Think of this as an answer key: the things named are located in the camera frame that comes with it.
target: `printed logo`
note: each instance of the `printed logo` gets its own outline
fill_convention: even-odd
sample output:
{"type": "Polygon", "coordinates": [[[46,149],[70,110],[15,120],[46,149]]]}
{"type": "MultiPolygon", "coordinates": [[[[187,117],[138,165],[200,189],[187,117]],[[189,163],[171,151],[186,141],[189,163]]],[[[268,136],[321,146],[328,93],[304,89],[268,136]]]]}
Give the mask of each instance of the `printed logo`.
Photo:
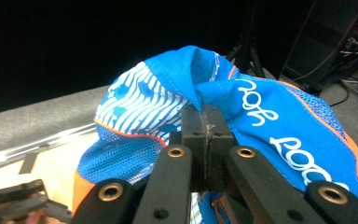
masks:
{"type": "Polygon", "coordinates": [[[253,123],[253,126],[261,126],[266,122],[266,119],[270,119],[270,120],[276,120],[278,119],[278,114],[275,111],[272,110],[265,110],[263,108],[260,107],[261,105],[261,95],[260,93],[258,93],[257,91],[254,91],[255,88],[257,87],[255,85],[255,83],[253,81],[249,81],[249,80],[241,80],[241,81],[245,81],[251,84],[251,88],[244,88],[244,87],[239,87],[238,91],[243,91],[243,97],[242,97],[242,108],[245,110],[253,110],[247,113],[248,116],[252,116],[255,117],[257,119],[259,119],[260,121],[258,123],[253,123]],[[255,96],[255,103],[250,103],[249,97],[251,95],[255,96]]]}
{"type": "MultiPolygon", "coordinates": [[[[307,186],[311,180],[311,174],[322,176],[324,180],[332,182],[331,175],[324,168],[315,164],[315,159],[308,151],[301,149],[301,141],[294,137],[285,137],[275,139],[270,137],[269,142],[273,144],[280,156],[294,170],[300,171],[304,178],[304,184],[307,186]]],[[[349,187],[343,183],[335,183],[349,190],[349,187]]]]}

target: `blue fabric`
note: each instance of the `blue fabric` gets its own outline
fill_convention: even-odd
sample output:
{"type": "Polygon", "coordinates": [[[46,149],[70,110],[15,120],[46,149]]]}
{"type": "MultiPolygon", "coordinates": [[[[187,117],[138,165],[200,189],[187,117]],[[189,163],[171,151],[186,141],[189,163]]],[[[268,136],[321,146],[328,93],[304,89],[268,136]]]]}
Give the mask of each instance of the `blue fabric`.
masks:
{"type": "Polygon", "coordinates": [[[150,174],[169,132],[180,131],[187,104],[218,107],[239,143],[261,151],[295,188],[327,180],[358,197],[358,161],[324,101],[240,74],[215,52],[192,46],[148,59],[115,80],[95,116],[100,141],[82,157],[79,173],[91,183],[150,174]]]}

